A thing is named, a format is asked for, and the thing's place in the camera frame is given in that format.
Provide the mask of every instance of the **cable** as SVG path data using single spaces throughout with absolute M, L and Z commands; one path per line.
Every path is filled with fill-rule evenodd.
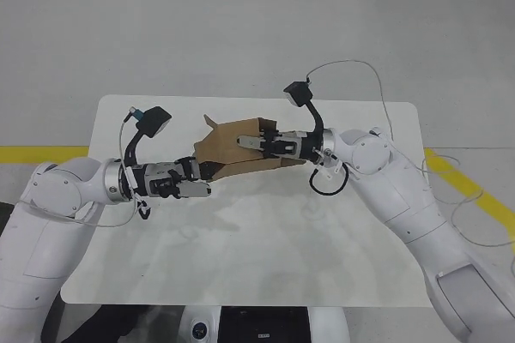
M 367 65 L 373 72 L 374 74 L 376 75 L 376 78 L 378 79 L 378 84 L 379 84 L 379 95 L 381 96 L 381 103 L 382 105 L 384 106 L 384 111 L 385 111 L 385 117 L 387 118 L 387 123 L 389 124 L 389 131 L 391 133 L 391 140 L 392 141 L 395 141 L 395 139 L 393 138 L 393 123 L 391 122 L 391 118 L 389 117 L 389 113 L 387 112 L 387 106 L 385 105 L 385 100 L 384 100 L 384 88 L 381 84 L 381 79 L 379 78 L 379 74 L 378 74 L 378 71 L 368 62 L 366 61 L 361 61 L 361 60 L 358 60 L 358 59 L 342 59 L 342 60 L 339 60 L 339 61 L 333 61 L 333 62 L 328 62 L 328 63 L 325 63 L 325 64 L 321 64 L 319 65 L 317 68 L 314 68 L 314 69 L 311 69 L 310 72 L 307 73 L 306 75 L 306 80 L 307 80 L 307 83 L 310 83 L 311 82 L 311 79 L 309 78 L 309 76 L 315 72 L 316 70 L 319 70 L 327 65 L 330 65 L 330 64 L 335 64 L 335 63 L 345 63 L 345 62 L 356 62 L 356 63 L 362 63 L 362 64 L 365 64 Z
M 128 117 L 126 117 L 126 119 L 124 119 L 122 121 L 122 124 L 120 125 L 120 131 L 118 132 L 118 150 L 120 152 L 120 164 L 122 165 L 122 170 L 124 171 L 124 175 L 127 175 L 126 174 L 127 168 L 126 168 L 126 165 L 124 163 L 124 155 L 122 154 L 122 150 L 123 150 L 122 149 L 122 133 L 124 131 L 124 126 L 125 126 L 126 122 L 128 121 L 128 119 L 130 119 L 130 115 Z M 95 223 L 89 223 L 89 222 L 84 221 L 84 220 L 76 220 L 76 219 L 71 218 L 71 217 L 66 217 L 66 216 L 64 216 L 62 214 L 55 214 L 55 213 L 53 213 L 51 211 L 46 211 L 46 210 L 44 210 L 42 208 L 39 208 L 38 206 L 34 206 L 30 202 L 25 202 L 23 200 L 19 200 L 19 202 L 22 202 L 22 203 L 28 205 L 30 208 L 39 210 L 40 212 L 43 212 L 46 215 L 49 215 L 49 216 L 54 217 L 54 218 L 59 218 L 61 220 L 66 220 L 66 221 L 70 221 L 70 222 L 73 222 L 73 223 L 83 224 L 85 226 L 92 226 L 92 227 L 119 227 L 119 226 L 123 226 L 123 225 L 128 224 L 134 218 L 134 216 L 136 215 L 136 213 L 139 210 L 139 208 L 141 208 L 143 206 L 143 205 L 137 206 L 137 200 L 136 200 L 136 197 L 134 196 L 135 191 L 134 191 L 134 188 L 133 188 L 133 186 L 131 184 L 130 178 L 128 178 L 126 176 L 126 180 L 128 182 L 128 188 L 130 189 L 130 194 L 132 195 L 131 202 L 134 204 L 134 209 L 131 212 L 130 217 L 127 220 L 125 220 L 124 222 L 120 223 L 120 224 L 100 225 L 100 224 L 95 224 Z
M 515 244 L 515 239 L 513 239 L 512 241 L 508 241 L 508 242 L 504 242 L 504 243 L 499 243 L 499 244 L 478 243 L 478 242 L 468 238 L 467 236 L 465 236 L 464 233 L 460 230 L 460 228 L 457 227 L 457 225 L 454 223 L 454 216 L 456 215 L 456 212 L 458 211 L 458 209 L 460 209 L 462 207 L 462 205 L 464 205 L 466 203 L 474 202 L 474 201 L 478 200 L 479 198 L 481 198 L 481 196 L 484 194 L 484 190 L 480 190 L 477 193 L 478 193 L 477 196 L 475 196 L 475 195 L 466 196 L 452 210 L 452 213 L 451 213 L 451 216 L 450 216 L 450 223 L 452 224 L 452 226 L 454 226 L 454 228 L 457 230 L 457 232 L 460 234 L 460 236 L 462 236 L 463 239 L 465 239 L 466 241 L 468 241 L 469 243 L 471 243 L 473 245 L 477 245 L 477 246 L 481 246 L 481 247 L 485 247 L 485 248 L 499 248 L 499 247 L 503 247 L 503 246 L 507 246 L 507 245 L 514 245 Z M 515 279 L 515 256 L 512 259 L 512 264 L 510 266 L 510 269 L 512 271 L 513 278 Z
M 451 157 L 451 156 L 448 156 L 448 155 L 435 155 L 435 157 L 445 157 L 447 159 L 452 159 L 454 161 L 457 162 L 457 165 L 460 165 L 460 161 L 459 159 L 455 158 L 455 157 Z M 418 169 L 419 171 L 421 171 L 421 175 L 422 176 L 425 176 L 425 173 L 428 173 L 428 174 L 436 174 L 436 175 L 440 175 L 440 174 L 446 174 L 446 173 L 450 173 L 450 172 L 454 172 L 454 171 L 441 171 L 441 172 L 438 172 L 438 171 L 426 171 L 424 168 L 425 168 L 425 163 L 426 163 L 426 160 L 427 160 L 427 157 L 424 158 L 422 161 L 421 161 L 421 168 L 418 168 L 417 166 L 415 166 L 416 169 Z M 481 246 L 481 247 L 484 247 L 484 248 L 499 248 L 499 247 L 503 247 L 503 246 L 507 246 L 507 245 L 514 245 L 515 244 L 515 239 L 513 239 L 512 241 L 507 241 L 507 242 L 504 242 L 504 243 L 499 243 L 499 244 L 485 244 L 485 243 L 478 243 L 474 240 L 472 240 L 471 238 L 468 238 L 467 236 L 464 235 L 464 233 L 460 230 L 460 228 L 456 225 L 456 223 L 454 222 L 454 217 L 456 216 L 456 212 L 464 205 L 464 204 L 467 204 L 467 203 L 471 203 L 471 202 L 475 202 L 477 201 L 478 199 L 480 199 L 482 196 L 484 195 L 484 190 L 479 190 L 477 191 L 476 193 L 470 195 L 470 196 L 466 196 L 463 200 L 461 200 L 460 202 L 446 202 L 446 201 L 443 201 L 441 199 L 439 199 L 437 196 L 433 195 L 434 198 L 439 201 L 439 202 L 442 202 L 446 205 L 456 205 L 456 207 L 452 210 L 451 212 L 451 215 L 450 215 L 450 219 L 449 219 L 449 222 L 452 226 L 454 226 L 454 228 L 456 229 L 457 233 L 459 233 L 460 236 L 462 236 L 463 239 L 465 239 L 467 242 L 473 244 L 473 245 L 477 245 L 477 246 Z M 513 278 L 515 279 L 515 255 L 513 256 L 513 259 L 512 259 L 512 263 L 511 263 L 511 266 L 510 266 L 510 269 L 511 269 L 511 272 L 512 272 L 512 276 Z
M 331 158 L 333 160 L 337 160 L 337 157 L 334 154 L 331 155 Z M 338 194 L 345 188 L 345 186 L 347 185 L 347 181 L 349 180 L 349 169 L 347 168 L 345 163 L 342 163 L 342 167 L 343 167 L 343 170 L 345 171 L 345 177 L 343 178 L 342 185 L 337 190 L 329 193 L 329 192 L 323 192 L 321 190 L 318 190 L 317 187 L 315 187 L 313 180 L 315 179 L 315 176 L 318 173 L 318 168 L 315 168 L 315 170 L 312 171 L 311 177 L 309 178 L 309 186 L 311 187 L 312 190 L 315 191 L 315 193 L 318 193 L 321 196 L 335 196 L 336 194 Z

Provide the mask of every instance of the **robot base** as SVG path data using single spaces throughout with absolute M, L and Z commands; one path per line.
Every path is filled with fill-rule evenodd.
M 179 343 L 349 343 L 341 307 L 186 306 Z

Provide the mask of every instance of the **black bracket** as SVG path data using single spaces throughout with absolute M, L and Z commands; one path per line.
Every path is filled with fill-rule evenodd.
M 192 156 L 187 156 L 187 157 L 183 157 L 183 158 L 178 159 L 175 162 L 173 162 L 175 165 L 181 165 L 181 167 L 183 168 L 183 173 L 185 174 L 185 178 L 187 179 L 187 181 L 197 180 L 197 178 L 195 178 L 195 174 L 193 173 L 193 170 L 192 170 L 191 161 L 193 161 L 194 159 L 196 159 L 196 158 L 194 158 Z
M 170 174 L 169 178 L 151 181 L 151 188 L 154 188 L 162 198 L 173 196 L 176 199 L 181 199 L 179 196 L 180 190 L 177 184 L 181 183 L 183 178 L 176 171 L 169 171 L 168 174 Z
M 279 136 L 277 129 L 262 129 L 260 131 L 260 137 L 263 139 L 259 143 L 259 147 L 262 148 L 262 155 L 266 159 L 278 159 L 273 153 L 277 153 L 278 145 L 275 142 L 275 138 Z

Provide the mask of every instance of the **cardboard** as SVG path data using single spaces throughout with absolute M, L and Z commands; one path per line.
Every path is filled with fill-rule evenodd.
M 218 124 L 204 115 L 204 121 L 212 132 L 195 143 L 195 157 L 199 165 L 213 165 L 217 170 L 207 181 L 306 163 L 302 159 L 265 159 L 258 150 L 238 146 L 239 135 L 259 137 L 261 129 L 276 129 L 274 120 L 258 117 Z

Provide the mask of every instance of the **black device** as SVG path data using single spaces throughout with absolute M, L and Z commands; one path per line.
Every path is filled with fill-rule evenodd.
M 311 343 L 307 307 L 223 306 L 218 343 Z
M 141 119 L 138 119 L 136 128 L 148 138 L 153 138 L 162 131 L 166 124 L 172 119 L 170 113 L 164 111 L 162 107 L 156 106 L 143 113 Z
M 284 93 L 290 103 L 294 106 L 302 107 L 307 105 L 312 99 L 312 92 L 309 84 L 305 81 L 294 81 L 284 88 Z

